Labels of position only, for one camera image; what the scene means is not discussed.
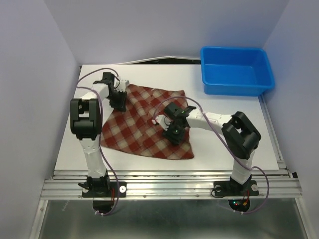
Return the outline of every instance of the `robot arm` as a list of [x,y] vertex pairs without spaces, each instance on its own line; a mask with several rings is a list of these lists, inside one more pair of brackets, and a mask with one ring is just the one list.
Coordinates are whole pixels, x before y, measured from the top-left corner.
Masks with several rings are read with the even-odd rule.
[[102,196],[103,192],[109,191],[110,182],[100,152],[102,115],[98,98],[108,99],[112,108],[125,112],[127,96],[125,89],[128,84],[129,81],[126,80],[115,82],[115,76],[112,73],[104,72],[102,80],[93,83],[92,89],[98,96],[90,91],[83,97],[72,99],[70,102],[71,132],[79,139],[88,166],[87,181],[79,185]]
[[[212,130],[196,107],[188,106],[182,109],[172,102],[164,109],[164,113],[167,116],[157,116],[156,122],[164,129],[162,135],[174,145],[179,145],[183,141],[187,127]],[[253,155],[261,136],[246,115],[237,112],[234,115],[206,113],[206,116],[217,132],[225,137],[228,147],[241,164],[251,168]],[[244,190],[250,179],[250,170],[243,168],[234,160],[231,181],[237,184],[239,190]]]

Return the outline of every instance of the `white board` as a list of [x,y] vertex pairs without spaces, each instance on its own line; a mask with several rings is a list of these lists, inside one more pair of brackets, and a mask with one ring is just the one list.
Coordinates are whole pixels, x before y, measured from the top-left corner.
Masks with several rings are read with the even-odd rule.
[[[262,136],[253,165],[265,170],[278,169],[275,151],[257,97],[206,95],[203,91],[200,65],[84,65],[80,77],[102,67],[117,70],[122,79],[129,80],[132,84],[166,90],[185,90],[186,96],[197,100],[206,112],[244,112]],[[79,85],[91,87],[94,81],[102,78],[102,72],[88,76]],[[75,97],[81,97],[86,92],[77,89]],[[108,100],[103,100],[103,122],[112,110]],[[192,128],[190,142],[195,157],[189,160],[142,157],[104,147],[103,152],[115,170],[232,170],[233,158],[213,132]],[[69,120],[55,170],[87,170],[84,153],[76,136],[71,133]]]

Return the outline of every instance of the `gray wall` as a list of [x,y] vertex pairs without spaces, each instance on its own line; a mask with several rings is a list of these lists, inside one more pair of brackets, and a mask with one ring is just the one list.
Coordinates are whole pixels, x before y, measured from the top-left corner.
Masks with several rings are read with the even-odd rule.
[[297,170],[314,226],[319,225],[318,12],[318,0],[290,0],[265,47],[277,84],[266,95],[267,106],[284,159]]
[[44,0],[80,63],[263,47],[288,0]]
[[43,0],[0,1],[0,238],[28,238],[79,68]]

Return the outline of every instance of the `blue plastic bin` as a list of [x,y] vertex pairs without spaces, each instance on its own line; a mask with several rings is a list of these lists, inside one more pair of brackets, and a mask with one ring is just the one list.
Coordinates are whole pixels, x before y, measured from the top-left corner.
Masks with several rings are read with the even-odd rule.
[[205,46],[201,49],[201,73],[209,95],[259,96],[275,86],[267,54],[261,48]]

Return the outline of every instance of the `red plaid fabric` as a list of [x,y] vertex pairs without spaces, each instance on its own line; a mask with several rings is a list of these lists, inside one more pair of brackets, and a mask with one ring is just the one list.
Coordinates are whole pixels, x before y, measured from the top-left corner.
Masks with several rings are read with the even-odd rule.
[[[185,96],[184,91],[166,91],[136,85],[127,87],[126,112],[113,111],[102,128],[101,145],[125,153],[163,159],[194,158],[189,143],[189,132],[185,141],[173,146],[161,133],[163,129],[153,125],[155,107],[173,96]],[[177,98],[174,102],[187,107],[186,99]],[[163,103],[158,114],[163,114],[169,101]]]

